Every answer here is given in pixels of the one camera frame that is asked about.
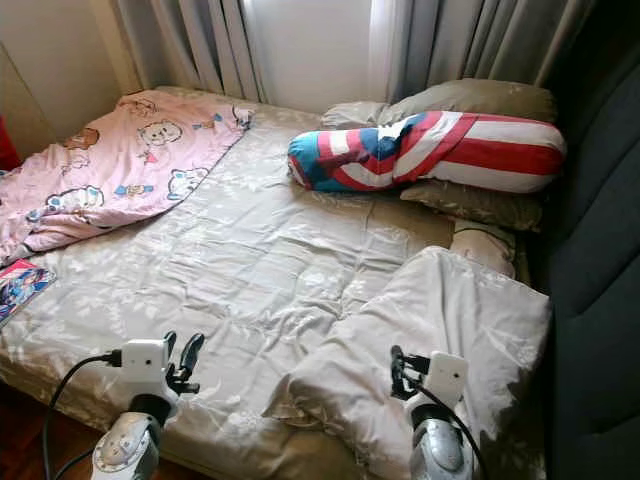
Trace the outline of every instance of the cartoon bear print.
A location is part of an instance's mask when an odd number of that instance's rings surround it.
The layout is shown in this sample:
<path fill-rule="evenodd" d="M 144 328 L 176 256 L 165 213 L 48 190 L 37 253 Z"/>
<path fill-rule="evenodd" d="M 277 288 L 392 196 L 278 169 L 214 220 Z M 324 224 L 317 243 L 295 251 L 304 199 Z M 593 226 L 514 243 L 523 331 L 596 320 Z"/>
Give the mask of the cartoon bear print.
<path fill-rule="evenodd" d="M 100 132 L 95 128 L 85 127 L 80 132 L 76 133 L 73 137 L 67 138 L 62 146 L 69 150 L 79 148 L 81 150 L 88 150 L 89 147 L 98 143 L 100 139 Z"/>
<path fill-rule="evenodd" d="M 231 107 L 231 113 L 233 117 L 236 119 L 236 127 L 240 127 L 243 129 L 248 129 L 251 124 L 251 114 L 247 110 L 243 110 L 238 112 L 236 106 L 233 105 Z"/>
<path fill-rule="evenodd" d="M 136 195 L 142 195 L 149 192 L 153 192 L 153 185 L 120 185 L 113 193 L 118 197 L 132 198 Z"/>
<path fill-rule="evenodd" d="M 220 115 L 219 113 L 216 113 L 211 117 L 210 120 L 207 120 L 206 122 L 201 122 L 201 123 L 194 123 L 192 127 L 194 130 L 200 130 L 201 128 L 210 128 L 215 131 L 216 122 L 221 122 L 222 120 L 223 120 L 222 115 Z"/>
<path fill-rule="evenodd" d="M 104 195 L 102 190 L 93 185 L 82 188 L 72 188 L 62 193 L 51 195 L 46 200 L 46 208 L 51 213 L 65 212 L 73 213 L 82 218 L 86 223 L 101 229 L 109 229 L 109 226 L 94 225 L 84 215 L 84 210 L 101 207 L 104 205 Z M 33 210 L 27 214 L 27 220 L 37 222 L 42 216 L 42 212 Z"/>
<path fill-rule="evenodd" d="M 202 179 L 209 174 L 206 168 L 194 168 L 193 170 L 172 170 L 169 180 L 169 200 L 184 200 L 200 184 Z"/>
<path fill-rule="evenodd" d="M 158 112 L 158 107 L 151 100 L 141 98 L 140 100 L 124 100 L 118 104 L 119 107 L 128 107 L 128 112 L 137 117 L 147 118 Z"/>
<path fill-rule="evenodd" d="M 138 129 L 140 137 L 149 147 L 162 147 L 182 137 L 182 129 L 169 120 L 153 122 Z"/>
<path fill-rule="evenodd" d="M 76 213 L 80 210 L 104 205 L 102 190 L 92 185 L 84 188 L 72 188 L 47 198 L 46 205 L 51 212 L 63 210 Z"/>
<path fill-rule="evenodd" d="M 66 175 L 73 168 L 88 167 L 91 161 L 87 155 L 72 153 L 70 156 L 64 157 L 60 163 L 62 175 Z"/>
<path fill-rule="evenodd" d="M 161 120 L 138 129 L 138 134 L 147 145 L 147 149 L 140 155 L 144 157 L 144 163 L 157 163 L 163 157 L 168 157 L 167 160 L 171 161 L 167 144 L 182 138 L 182 128 L 169 120 Z"/>

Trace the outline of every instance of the gray curtain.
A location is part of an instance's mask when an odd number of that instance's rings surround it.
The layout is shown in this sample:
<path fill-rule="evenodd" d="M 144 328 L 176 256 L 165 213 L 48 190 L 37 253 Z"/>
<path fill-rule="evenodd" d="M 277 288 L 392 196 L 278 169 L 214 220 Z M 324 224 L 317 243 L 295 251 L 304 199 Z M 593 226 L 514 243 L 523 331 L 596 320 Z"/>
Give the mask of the gray curtain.
<path fill-rule="evenodd" d="M 544 84 L 595 0 L 412 0 L 398 96 L 462 77 Z"/>
<path fill-rule="evenodd" d="M 241 0 L 118 0 L 144 88 L 171 84 L 264 100 Z"/>

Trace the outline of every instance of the beige pillow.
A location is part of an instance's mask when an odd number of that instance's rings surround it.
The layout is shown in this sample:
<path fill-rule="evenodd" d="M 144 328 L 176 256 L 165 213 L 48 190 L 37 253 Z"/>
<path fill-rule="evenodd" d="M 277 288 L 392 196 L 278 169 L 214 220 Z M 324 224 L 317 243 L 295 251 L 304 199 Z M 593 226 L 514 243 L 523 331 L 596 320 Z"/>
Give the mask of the beige pillow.
<path fill-rule="evenodd" d="M 456 220 L 453 232 L 449 250 L 509 278 L 515 278 L 513 261 L 516 237 L 512 233 L 495 225 L 469 220 Z"/>
<path fill-rule="evenodd" d="M 435 85 L 385 108 L 381 125 L 428 110 L 493 113 L 553 123 L 555 99 L 549 90 L 516 82 L 464 78 Z"/>
<path fill-rule="evenodd" d="M 334 105 L 322 115 L 322 126 L 329 130 L 375 127 L 388 103 L 351 102 Z"/>
<path fill-rule="evenodd" d="M 440 247 L 408 260 L 276 386 L 264 416 L 338 435 L 380 477 L 409 478 L 411 428 L 390 395 L 390 349 L 469 362 L 456 407 L 480 448 L 494 447 L 542 354 L 549 299 Z"/>
<path fill-rule="evenodd" d="M 400 194 L 402 200 L 458 218 L 520 231 L 538 231 L 542 205 L 535 197 L 460 185 L 442 180 L 424 180 Z"/>

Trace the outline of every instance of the black cable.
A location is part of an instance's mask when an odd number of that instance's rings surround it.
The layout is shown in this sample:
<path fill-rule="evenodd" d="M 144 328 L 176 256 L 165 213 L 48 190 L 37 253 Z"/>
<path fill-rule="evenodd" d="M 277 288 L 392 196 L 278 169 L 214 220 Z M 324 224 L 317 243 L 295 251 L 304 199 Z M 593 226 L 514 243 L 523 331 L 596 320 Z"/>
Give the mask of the black cable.
<path fill-rule="evenodd" d="M 62 393 L 62 390 L 67 385 L 71 377 L 74 373 L 76 373 L 81 367 L 91 362 L 107 362 L 113 366 L 120 366 L 122 364 L 122 352 L 119 350 L 114 350 L 113 352 L 106 353 L 104 355 L 96 355 L 94 357 L 88 357 L 84 360 L 79 361 L 71 370 L 67 372 L 64 378 L 58 384 L 58 388 L 56 388 L 53 397 L 51 397 L 51 401 L 49 402 L 49 406 L 47 407 L 47 413 L 44 417 L 44 425 L 42 427 L 42 457 L 44 460 L 44 477 L 46 480 L 51 480 L 51 467 L 49 466 L 49 442 L 47 440 L 49 434 L 49 421 L 51 419 L 51 414 L 53 413 L 56 402 Z"/>
<path fill-rule="evenodd" d="M 82 460 L 84 460 L 85 458 L 87 458 L 89 455 L 91 455 L 93 453 L 93 447 L 91 447 L 89 450 L 87 450 L 84 453 L 81 453 L 80 455 L 78 455 L 76 458 L 74 458 L 73 460 L 69 460 L 67 463 L 65 463 L 62 468 L 58 471 L 58 473 L 56 473 L 56 476 L 53 477 L 54 480 L 59 480 L 60 478 L 62 478 L 62 476 L 67 472 L 67 470 L 69 470 L 71 467 L 73 467 L 74 465 L 76 465 L 77 463 L 80 463 Z"/>
<path fill-rule="evenodd" d="M 464 424 L 464 422 L 460 420 L 460 417 L 456 415 L 456 412 L 454 412 L 451 408 L 445 405 L 444 402 L 440 400 L 438 397 L 436 397 L 433 393 L 431 393 L 429 390 L 424 388 L 419 381 L 417 381 L 414 378 L 411 378 L 409 375 L 407 375 L 404 372 L 402 372 L 402 376 L 409 382 L 409 385 L 411 385 L 413 388 L 418 390 L 423 395 L 426 395 L 430 400 L 432 400 L 439 407 L 444 408 L 446 412 L 451 416 L 451 418 L 455 420 L 455 422 L 458 424 L 458 426 L 462 430 L 462 433 L 464 433 L 464 436 L 467 437 L 467 440 L 469 440 L 469 443 L 471 444 L 471 449 L 473 450 L 473 453 L 476 455 L 476 458 L 478 459 L 478 463 L 480 464 L 480 470 L 482 470 L 482 478 L 484 478 L 484 480 L 489 480 L 489 470 L 487 469 L 487 465 L 484 462 L 484 458 L 482 458 L 480 449 L 478 448 L 476 441 L 473 439 L 471 432 L 469 431 L 467 426 Z"/>

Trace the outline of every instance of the wooden floor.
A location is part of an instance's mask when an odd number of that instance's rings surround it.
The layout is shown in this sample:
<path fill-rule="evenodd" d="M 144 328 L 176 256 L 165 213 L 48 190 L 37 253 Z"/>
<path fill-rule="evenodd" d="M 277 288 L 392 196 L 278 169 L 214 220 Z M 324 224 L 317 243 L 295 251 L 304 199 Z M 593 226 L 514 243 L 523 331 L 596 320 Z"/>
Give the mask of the wooden floor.
<path fill-rule="evenodd" d="M 45 411 L 44 405 L 0 383 L 0 480 L 42 480 L 44 477 L 40 430 Z M 52 473 L 95 445 L 100 435 L 96 430 L 56 414 L 49 429 Z M 90 459 L 73 467 L 63 478 L 91 478 Z M 153 479 L 205 480 L 207 477 L 160 460 Z"/>

